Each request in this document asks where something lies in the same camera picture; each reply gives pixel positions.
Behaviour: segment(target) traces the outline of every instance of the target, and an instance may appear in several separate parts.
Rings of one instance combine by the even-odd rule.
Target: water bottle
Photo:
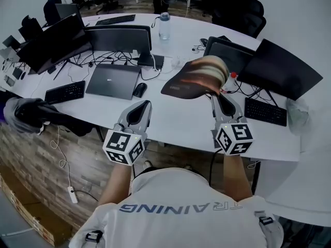
[[[161,13],[160,15],[160,40],[170,39],[170,15],[168,12]]]

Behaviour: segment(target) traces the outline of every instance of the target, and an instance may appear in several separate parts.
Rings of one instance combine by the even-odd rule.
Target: floor
[[[124,9],[112,12],[146,12],[153,13],[152,0],[121,0]],[[94,14],[98,8],[83,9],[82,15]],[[186,2],[176,2],[169,8],[170,15],[184,17]],[[202,17],[200,9],[192,9],[188,17],[203,21],[210,21],[210,16]],[[70,179],[76,190],[86,191],[99,199],[102,188],[105,186],[113,169],[112,163],[102,151],[102,142],[95,129],[84,137],[77,137],[64,130],[59,131],[59,145],[70,164]],[[18,175],[24,185],[40,198],[44,204],[59,214],[64,220],[73,225],[77,231],[97,206],[90,196],[77,193],[79,203],[73,204],[70,200],[67,187],[67,166],[59,167],[63,159],[58,149],[52,149],[51,140],[57,140],[57,126],[47,126],[41,135],[20,134],[14,132],[6,124],[0,126],[0,164],[5,164]],[[178,146],[166,145],[161,147],[156,142],[150,142],[135,165],[136,174],[142,171],[142,163],[150,160],[156,167],[184,167],[189,164],[199,171],[205,178],[209,177],[209,164],[212,153],[202,152]],[[250,164],[244,159],[245,167]],[[212,187],[222,192],[223,157],[216,157],[213,167]],[[253,180],[254,169],[247,169],[246,174],[250,182]]]

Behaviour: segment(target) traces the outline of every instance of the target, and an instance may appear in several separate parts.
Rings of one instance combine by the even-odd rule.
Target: power strip
[[[78,203],[78,199],[77,199],[76,193],[74,192],[73,187],[68,187],[68,192],[69,192],[72,203],[74,203],[74,204]]]

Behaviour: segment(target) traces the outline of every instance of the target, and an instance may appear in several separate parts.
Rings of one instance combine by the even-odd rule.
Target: computer mouse
[[[204,45],[206,47],[208,40],[207,39],[200,39],[200,42],[201,42],[202,45]]]
[[[135,90],[133,91],[133,95],[135,97],[142,97],[143,94],[145,93],[147,89],[147,85],[145,83],[140,83],[139,85],[137,85],[137,87],[135,88]]]

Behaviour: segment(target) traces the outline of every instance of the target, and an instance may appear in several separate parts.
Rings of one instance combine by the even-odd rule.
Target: white t-shirt
[[[266,238],[254,215],[266,211],[265,206],[258,196],[236,202],[185,169],[155,170],[138,176],[132,194],[118,205],[98,207],[69,247],[265,248]],[[94,230],[103,232],[97,245],[85,241]]]

